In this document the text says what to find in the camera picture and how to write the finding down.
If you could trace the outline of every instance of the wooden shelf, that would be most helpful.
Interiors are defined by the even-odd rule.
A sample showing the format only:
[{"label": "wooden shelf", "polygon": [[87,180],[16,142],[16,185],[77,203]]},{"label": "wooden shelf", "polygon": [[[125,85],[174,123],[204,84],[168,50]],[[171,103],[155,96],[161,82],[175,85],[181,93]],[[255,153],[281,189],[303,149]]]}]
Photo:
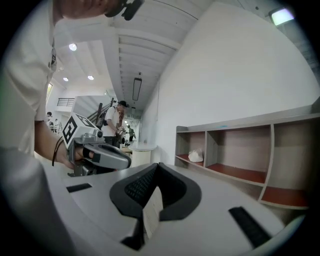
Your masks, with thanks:
[{"label": "wooden shelf", "polygon": [[263,171],[240,169],[240,168],[224,165],[221,163],[212,164],[207,168],[217,173],[238,178],[243,181],[258,183],[261,186],[264,185],[265,179],[266,179],[266,173]]},{"label": "wooden shelf", "polygon": [[286,209],[308,209],[308,203],[303,190],[286,189],[267,186],[261,203]]},{"label": "wooden shelf", "polygon": [[187,161],[188,163],[191,163],[193,165],[197,165],[197,166],[204,166],[204,162],[191,162],[189,160],[189,155],[188,154],[180,154],[180,155],[176,155],[177,158],[180,158],[181,160]]}]

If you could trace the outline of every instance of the wall light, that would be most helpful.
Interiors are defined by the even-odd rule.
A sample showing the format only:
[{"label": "wall light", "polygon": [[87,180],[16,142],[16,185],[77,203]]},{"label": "wall light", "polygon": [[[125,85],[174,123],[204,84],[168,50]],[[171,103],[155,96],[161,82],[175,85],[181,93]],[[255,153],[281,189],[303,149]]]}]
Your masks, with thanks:
[{"label": "wall light", "polygon": [[139,99],[139,93],[141,88],[142,79],[141,78],[135,78],[133,80],[133,94],[132,99],[134,101],[137,101]]},{"label": "wall light", "polygon": [[294,16],[285,8],[273,10],[269,15],[276,26],[294,19]]},{"label": "wall light", "polygon": [[75,43],[71,43],[71,44],[69,44],[69,49],[71,51],[75,51],[77,49],[77,45]]}]

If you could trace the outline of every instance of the white shelving unit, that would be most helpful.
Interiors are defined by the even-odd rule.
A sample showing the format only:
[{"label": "white shelving unit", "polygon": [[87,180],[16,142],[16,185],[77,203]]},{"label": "white shelving unit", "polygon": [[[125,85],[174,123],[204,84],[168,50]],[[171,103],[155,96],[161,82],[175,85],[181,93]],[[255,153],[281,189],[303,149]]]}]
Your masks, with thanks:
[{"label": "white shelving unit", "polygon": [[[308,209],[317,172],[320,114],[306,113],[249,123],[177,127],[175,165],[228,182],[260,203],[282,209],[281,218]],[[188,153],[201,148],[203,162]]]}]

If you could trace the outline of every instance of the white table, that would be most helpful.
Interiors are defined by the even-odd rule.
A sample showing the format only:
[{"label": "white table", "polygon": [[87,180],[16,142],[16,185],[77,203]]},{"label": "white table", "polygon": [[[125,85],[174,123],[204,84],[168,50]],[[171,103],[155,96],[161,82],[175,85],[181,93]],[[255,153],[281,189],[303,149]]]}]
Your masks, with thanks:
[{"label": "white table", "polygon": [[134,142],[128,146],[128,149],[132,150],[132,163],[131,167],[150,164],[151,151],[157,146],[148,143]]}]

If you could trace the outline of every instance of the ceiling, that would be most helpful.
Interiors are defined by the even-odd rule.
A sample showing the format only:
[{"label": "ceiling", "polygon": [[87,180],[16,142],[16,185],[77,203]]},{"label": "ceiling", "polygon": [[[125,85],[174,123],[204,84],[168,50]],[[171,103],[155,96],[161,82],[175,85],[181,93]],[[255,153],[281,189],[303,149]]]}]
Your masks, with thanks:
[{"label": "ceiling", "polygon": [[[281,7],[276,0],[218,0],[244,8],[270,22],[269,12]],[[108,92],[127,101],[131,107],[143,110],[166,65],[180,49],[192,26],[213,0],[145,0],[131,21],[120,15],[104,15],[81,20],[62,20],[55,28],[58,67],[53,81],[65,88],[80,84],[95,92]],[[312,49],[297,29],[278,26],[300,49],[311,64]],[[69,44],[76,43],[71,51]],[[134,78],[142,78],[138,101],[133,97]]]}]

